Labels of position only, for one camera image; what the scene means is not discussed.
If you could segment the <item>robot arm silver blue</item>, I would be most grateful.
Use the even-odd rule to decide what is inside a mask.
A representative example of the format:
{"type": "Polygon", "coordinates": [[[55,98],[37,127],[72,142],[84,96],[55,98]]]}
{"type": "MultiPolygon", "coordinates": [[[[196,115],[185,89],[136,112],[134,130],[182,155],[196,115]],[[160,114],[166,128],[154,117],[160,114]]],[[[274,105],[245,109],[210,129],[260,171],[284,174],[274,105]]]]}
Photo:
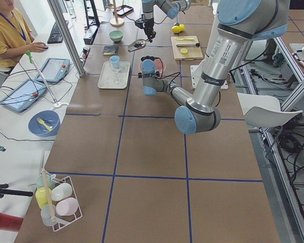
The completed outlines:
{"type": "Polygon", "coordinates": [[[143,92],[169,94],[180,106],[175,124],[183,134],[215,129],[221,120],[214,100],[246,41],[269,39],[287,30],[289,1],[220,1],[195,91],[191,94],[174,81],[158,79],[155,64],[141,66],[143,92]]]}
{"type": "Polygon", "coordinates": [[[144,30],[147,40],[151,43],[156,36],[154,31],[154,6],[158,6],[167,17],[174,19],[179,12],[188,10],[191,5],[189,0],[142,0],[141,17],[135,20],[135,25],[144,30]]]}

